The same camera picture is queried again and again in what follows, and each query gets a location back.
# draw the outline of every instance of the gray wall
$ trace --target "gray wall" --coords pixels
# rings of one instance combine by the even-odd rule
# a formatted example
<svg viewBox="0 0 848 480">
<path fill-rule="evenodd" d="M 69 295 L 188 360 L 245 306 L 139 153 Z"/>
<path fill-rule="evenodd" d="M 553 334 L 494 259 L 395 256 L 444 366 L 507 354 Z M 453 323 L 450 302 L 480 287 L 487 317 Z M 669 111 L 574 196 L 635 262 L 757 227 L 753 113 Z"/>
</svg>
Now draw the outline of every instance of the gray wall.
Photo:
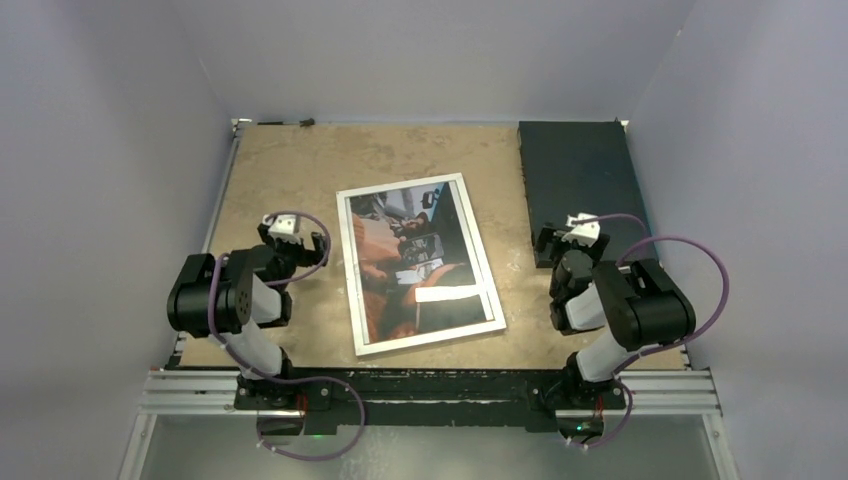
<svg viewBox="0 0 848 480">
<path fill-rule="evenodd" d="M 0 3 L 3 478 L 114 478 L 229 122 L 163 0 Z"/>
<path fill-rule="evenodd" d="M 629 118 L 694 0 L 175 0 L 232 116 Z"/>
<path fill-rule="evenodd" d="M 848 3 L 699 0 L 629 125 L 656 231 L 715 247 L 711 365 L 743 478 L 845 478 Z M 663 249 L 701 312 L 707 260 Z"/>
</svg>

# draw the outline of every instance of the beige tabletop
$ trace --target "beige tabletop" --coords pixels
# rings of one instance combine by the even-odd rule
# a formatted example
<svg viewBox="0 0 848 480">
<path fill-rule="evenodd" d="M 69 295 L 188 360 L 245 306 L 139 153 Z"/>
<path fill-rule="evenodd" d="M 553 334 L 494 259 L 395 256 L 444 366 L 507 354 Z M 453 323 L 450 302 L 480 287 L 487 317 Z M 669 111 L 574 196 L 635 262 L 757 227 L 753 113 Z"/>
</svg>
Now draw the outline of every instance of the beige tabletop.
<svg viewBox="0 0 848 480">
<path fill-rule="evenodd" d="M 289 287 L 294 299 L 289 326 L 264 332 L 296 366 L 561 368 L 598 332 L 564 337 L 548 318 L 550 270 L 534 266 L 514 126 L 248 127 L 211 251 L 217 256 L 261 243 L 256 226 L 263 214 L 277 210 L 312 213 L 335 240 L 336 192 L 448 173 L 465 178 L 506 317 L 505 331 L 357 358 L 342 249 L 334 248 L 327 267 Z M 180 364 L 233 362 L 209 341 L 189 338 Z M 683 360 L 674 350 L 632 368 L 682 369 Z"/>
</svg>

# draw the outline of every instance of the photograph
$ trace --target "photograph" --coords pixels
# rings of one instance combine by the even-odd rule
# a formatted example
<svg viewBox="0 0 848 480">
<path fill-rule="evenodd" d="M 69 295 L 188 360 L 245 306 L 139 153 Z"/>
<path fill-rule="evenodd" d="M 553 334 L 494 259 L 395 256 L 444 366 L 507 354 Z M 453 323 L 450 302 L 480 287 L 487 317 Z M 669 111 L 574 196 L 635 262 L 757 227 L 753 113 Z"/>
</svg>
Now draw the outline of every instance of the photograph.
<svg viewBox="0 0 848 480">
<path fill-rule="evenodd" d="M 461 175 L 338 201 L 357 355 L 505 328 Z"/>
</svg>

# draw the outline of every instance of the photo frame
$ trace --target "photo frame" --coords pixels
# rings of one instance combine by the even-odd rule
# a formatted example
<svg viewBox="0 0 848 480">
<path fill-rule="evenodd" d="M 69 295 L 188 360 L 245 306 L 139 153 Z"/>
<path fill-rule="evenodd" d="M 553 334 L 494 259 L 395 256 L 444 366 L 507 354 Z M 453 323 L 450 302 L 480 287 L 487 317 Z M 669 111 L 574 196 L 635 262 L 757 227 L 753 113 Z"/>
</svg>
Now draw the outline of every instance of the photo frame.
<svg viewBox="0 0 848 480">
<path fill-rule="evenodd" d="M 506 328 L 462 174 L 336 200 L 357 356 Z"/>
</svg>

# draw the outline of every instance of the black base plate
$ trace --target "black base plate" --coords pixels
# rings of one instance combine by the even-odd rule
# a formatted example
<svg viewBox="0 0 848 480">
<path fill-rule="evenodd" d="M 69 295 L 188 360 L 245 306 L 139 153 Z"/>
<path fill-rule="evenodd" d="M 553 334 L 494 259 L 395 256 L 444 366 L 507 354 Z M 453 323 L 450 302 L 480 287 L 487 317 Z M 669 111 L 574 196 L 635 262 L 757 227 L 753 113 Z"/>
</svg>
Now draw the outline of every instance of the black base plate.
<svg viewBox="0 0 848 480">
<path fill-rule="evenodd" d="M 333 377 L 348 383 L 365 402 L 369 425 L 512 426 L 556 432 L 556 410 L 591 411 L 597 401 L 594 394 L 565 390 L 569 382 L 563 370 L 292 368 L 287 376 Z M 237 410 L 296 409 L 299 395 L 308 404 L 306 435 L 330 435 L 338 425 L 359 424 L 356 401 L 337 383 L 256 385 L 260 383 L 261 389 L 245 388 L 236 395 Z M 625 407 L 612 388 L 601 396 L 606 410 Z"/>
</svg>

